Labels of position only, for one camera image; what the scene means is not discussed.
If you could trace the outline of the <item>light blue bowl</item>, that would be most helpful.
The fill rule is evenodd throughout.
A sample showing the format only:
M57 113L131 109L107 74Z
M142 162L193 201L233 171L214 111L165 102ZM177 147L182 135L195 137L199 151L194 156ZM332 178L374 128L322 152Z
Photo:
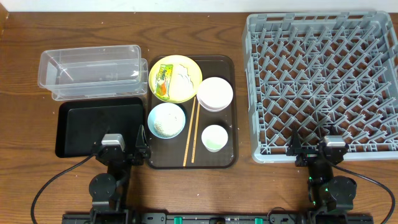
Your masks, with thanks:
M155 107L150 111L150 113L149 113L149 115L148 115L148 118L147 118L147 125L148 125L148 128L149 128L150 132L151 132L154 136L156 136L156 137L158 137L158 138L161 138L161 139L171 139L171 138L162 138L162 137L160 137L160 136L155 132L155 129L154 129L154 119L155 119L155 114L156 114L156 111L157 111L157 110L163 110L163 111L165 111L165 110L169 110L169 111L175 110L175 111L178 111L178 112L181 114L181 116L183 116L183 117L185 118L185 121L186 121L185 113L184 113L183 109L181 109L181 107L179 107L178 105L173 104L173 103L161 103L161 104L155 106Z

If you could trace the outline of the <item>wooden chopstick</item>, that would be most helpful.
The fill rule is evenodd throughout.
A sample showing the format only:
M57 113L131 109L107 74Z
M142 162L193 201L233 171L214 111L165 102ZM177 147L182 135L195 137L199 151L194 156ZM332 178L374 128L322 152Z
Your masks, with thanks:
M195 131L194 131L194 136L193 136L194 138L193 138L193 148L192 148L192 159L191 159L192 164L195 162L199 116L200 116L200 103L197 104Z
M190 136L191 136L191 132L192 132L193 117L194 117L194 114L195 114L195 105L196 105L196 97L193 97L193 104L192 104L192 110L191 110L191 115L190 115L190 122L189 122L189 126L188 126L187 141L186 141L185 153L184 153L184 158L183 158L183 167L185 167L186 164L187 164L187 156L188 156L188 150L189 150L189 145L190 145Z

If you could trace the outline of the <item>green orange snack wrapper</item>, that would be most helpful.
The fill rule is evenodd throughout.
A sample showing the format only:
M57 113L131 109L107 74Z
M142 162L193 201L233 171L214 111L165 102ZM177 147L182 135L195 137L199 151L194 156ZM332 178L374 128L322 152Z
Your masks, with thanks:
M159 68L159 71L155 77L155 95L158 96L161 100L168 100L169 96L169 87L173 72L172 64L162 64Z

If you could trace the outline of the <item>yellow round plate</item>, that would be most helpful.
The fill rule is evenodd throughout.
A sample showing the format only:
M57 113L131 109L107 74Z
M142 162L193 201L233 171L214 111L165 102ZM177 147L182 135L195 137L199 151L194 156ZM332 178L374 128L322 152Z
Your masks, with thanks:
M155 95L155 77L162 64L172 64L174 66L169 87L170 98L168 100L161 100ZM177 80L177 65L183 65L188 68L188 75L193 82L193 91L186 91L179 85ZM151 92L159 100L169 103L183 103L190 100L196 95L198 87L202 81L203 74L199 65L193 59L183 55L169 55L162 57L153 64L149 72L149 88Z

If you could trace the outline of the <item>small white cup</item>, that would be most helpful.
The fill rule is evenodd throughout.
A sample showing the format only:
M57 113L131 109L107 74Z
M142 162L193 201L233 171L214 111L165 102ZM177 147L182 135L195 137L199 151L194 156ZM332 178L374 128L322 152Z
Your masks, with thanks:
M208 151L218 152L228 142L228 133L222 126L210 125L203 130L201 141Z

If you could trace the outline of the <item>white tissue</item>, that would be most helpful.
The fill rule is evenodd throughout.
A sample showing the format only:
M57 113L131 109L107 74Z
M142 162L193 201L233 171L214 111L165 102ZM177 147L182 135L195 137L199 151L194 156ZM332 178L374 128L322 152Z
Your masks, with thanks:
M188 75L188 68L183 65L177 65L177 80L184 90L193 91L193 82Z

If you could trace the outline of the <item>pale pink bowl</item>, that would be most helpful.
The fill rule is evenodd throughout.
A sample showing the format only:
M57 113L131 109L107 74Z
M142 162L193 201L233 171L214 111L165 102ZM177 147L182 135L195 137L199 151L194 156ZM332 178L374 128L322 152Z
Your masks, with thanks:
M199 85L197 100L204 109L219 112L232 102L233 95L233 88L225 79L210 77Z

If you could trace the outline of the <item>white rice pile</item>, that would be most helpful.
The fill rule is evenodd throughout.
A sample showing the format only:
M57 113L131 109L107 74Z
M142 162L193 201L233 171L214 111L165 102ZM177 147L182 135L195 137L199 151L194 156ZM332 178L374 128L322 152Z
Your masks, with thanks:
M183 128L185 118L178 111L157 110L154 119L155 132L162 138L172 138Z

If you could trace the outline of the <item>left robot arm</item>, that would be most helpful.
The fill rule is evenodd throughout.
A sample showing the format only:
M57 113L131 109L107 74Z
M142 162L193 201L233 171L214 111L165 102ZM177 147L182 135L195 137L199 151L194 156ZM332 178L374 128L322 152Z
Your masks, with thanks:
M126 205L131 168L141 166L151 156L144 126L137 131L135 145L127 147L122 134L106 131L91 150L95 159L107 167L89 184L92 197L90 223L140 223L140 215Z

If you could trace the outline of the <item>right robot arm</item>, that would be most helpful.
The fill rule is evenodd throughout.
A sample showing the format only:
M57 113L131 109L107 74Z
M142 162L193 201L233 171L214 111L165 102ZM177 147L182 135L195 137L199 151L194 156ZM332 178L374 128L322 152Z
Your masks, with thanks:
M333 167L343 161L347 150L339 135L324 136L316 148L306 149L297 129L292 130L287 155L296 157L297 167L308 168L308 198L313 203L312 209L297 215L295 223L348 223L347 212L353 209L357 183L333 174Z

